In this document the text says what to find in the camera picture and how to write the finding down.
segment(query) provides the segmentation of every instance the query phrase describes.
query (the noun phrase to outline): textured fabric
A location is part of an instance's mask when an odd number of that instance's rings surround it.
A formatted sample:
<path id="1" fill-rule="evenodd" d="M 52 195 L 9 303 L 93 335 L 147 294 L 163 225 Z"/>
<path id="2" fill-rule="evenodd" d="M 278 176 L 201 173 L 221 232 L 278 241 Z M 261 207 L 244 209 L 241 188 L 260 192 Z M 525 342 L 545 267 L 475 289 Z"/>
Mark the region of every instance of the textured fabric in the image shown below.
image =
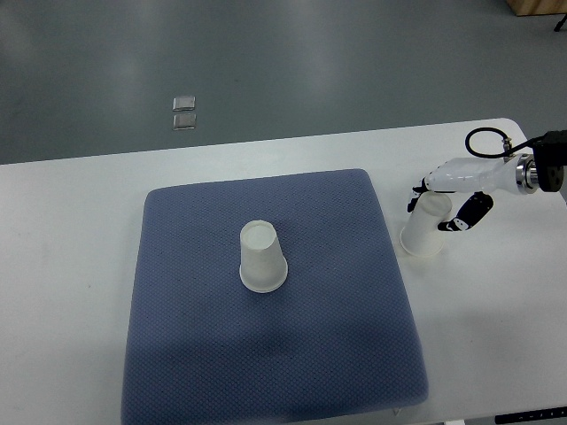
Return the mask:
<path id="1" fill-rule="evenodd" d="M 289 264 L 268 294 L 239 233 L 271 222 Z M 366 172 L 157 189 L 145 203 L 125 425 L 300 421 L 424 401 L 421 346 Z"/>

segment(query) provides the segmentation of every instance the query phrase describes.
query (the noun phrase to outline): black cable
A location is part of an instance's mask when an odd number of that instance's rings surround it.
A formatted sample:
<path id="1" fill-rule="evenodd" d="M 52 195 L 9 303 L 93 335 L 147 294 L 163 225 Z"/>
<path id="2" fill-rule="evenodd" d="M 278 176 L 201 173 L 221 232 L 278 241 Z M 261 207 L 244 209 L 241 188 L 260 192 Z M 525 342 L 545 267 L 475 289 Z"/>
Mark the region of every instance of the black cable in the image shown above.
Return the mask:
<path id="1" fill-rule="evenodd" d="M 543 137 L 543 136 L 535 137 L 533 139 L 528 140 L 527 142 L 520 143 L 518 146 L 515 146 L 514 148 L 511 148 L 511 149 L 504 151 L 502 153 L 494 153 L 494 154 L 492 154 L 492 153 L 480 153 L 480 152 L 477 152 L 470 147 L 470 138 L 472 136 L 474 136 L 476 133 L 481 133 L 481 132 L 484 132 L 484 131 L 490 131 L 490 132 L 496 133 L 497 135 L 501 135 L 502 141 L 506 141 L 506 139 L 509 139 L 508 135 L 498 128 L 494 128 L 494 127 L 475 128 L 470 133 L 468 133 L 467 136 L 464 139 L 464 147 L 467 148 L 467 151 L 469 152 L 470 155 L 478 157 L 478 158 L 486 158 L 486 159 L 504 158 L 504 157 L 508 157 L 512 153 L 517 152 L 517 151 L 519 151 L 519 150 L 521 150 L 525 147 L 528 147 L 528 146 L 532 147 L 532 145 L 534 143 L 538 142 Z"/>

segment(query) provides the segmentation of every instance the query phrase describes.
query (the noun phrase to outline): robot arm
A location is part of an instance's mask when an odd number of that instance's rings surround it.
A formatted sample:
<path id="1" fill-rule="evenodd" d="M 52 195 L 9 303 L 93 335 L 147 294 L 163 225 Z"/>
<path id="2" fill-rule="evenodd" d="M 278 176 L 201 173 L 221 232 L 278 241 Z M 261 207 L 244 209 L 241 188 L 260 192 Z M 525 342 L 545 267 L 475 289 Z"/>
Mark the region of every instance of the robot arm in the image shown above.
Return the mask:
<path id="1" fill-rule="evenodd" d="M 488 155 L 474 151 L 470 139 L 476 133 L 491 131 L 503 138 L 504 152 Z M 567 202 L 567 183 L 563 185 L 563 165 L 567 165 L 567 130 L 550 131 L 517 147 L 497 128 L 482 127 L 471 131 L 465 146 L 475 158 L 454 158 L 424 177 L 412 191 L 408 212 L 426 191 L 438 193 L 471 193 L 473 195 L 450 221 L 443 221 L 441 231 L 468 230 L 475 226 L 493 207 L 488 193 L 496 189 L 527 195 L 541 188 L 546 192 L 561 191 Z M 516 155 L 530 147 L 533 154 Z"/>

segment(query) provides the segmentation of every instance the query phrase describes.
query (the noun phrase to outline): gray floor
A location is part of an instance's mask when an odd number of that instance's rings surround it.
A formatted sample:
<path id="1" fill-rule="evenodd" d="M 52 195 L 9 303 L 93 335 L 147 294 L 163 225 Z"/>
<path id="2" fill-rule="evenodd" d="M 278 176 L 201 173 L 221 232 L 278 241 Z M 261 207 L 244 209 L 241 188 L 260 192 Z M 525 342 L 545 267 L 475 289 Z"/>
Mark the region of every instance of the gray floor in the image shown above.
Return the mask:
<path id="1" fill-rule="evenodd" d="M 560 18 L 504 0 L 0 0 L 0 164 L 500 117 L 565 129 Z M 174 132 L 183 94 L 198 127 Z"/>

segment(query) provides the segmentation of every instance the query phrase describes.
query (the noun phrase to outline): paper cup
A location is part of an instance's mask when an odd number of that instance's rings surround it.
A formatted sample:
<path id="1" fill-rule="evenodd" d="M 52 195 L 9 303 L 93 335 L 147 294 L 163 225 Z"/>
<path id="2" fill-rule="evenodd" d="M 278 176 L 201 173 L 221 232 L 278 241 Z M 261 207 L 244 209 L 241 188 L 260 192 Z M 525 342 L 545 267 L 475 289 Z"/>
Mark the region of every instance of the paper cup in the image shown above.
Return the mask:
<path id="1" fill-rule="evenodd" d="M 437 225 L 452 207 L 451 199 L 443 193 L 423 193 L 401 230 L 400 242 L 404 250 L 417 257 L 430 257 L 441 251 L 445 238 Z"/>
<path id="2" fill-rule="evenodd" d="M 264 220 L 250 221 L 240 231 L 240 279 L 254 292 L 271 292 L 287 277 L 287 261 L 277 233 Z"/>

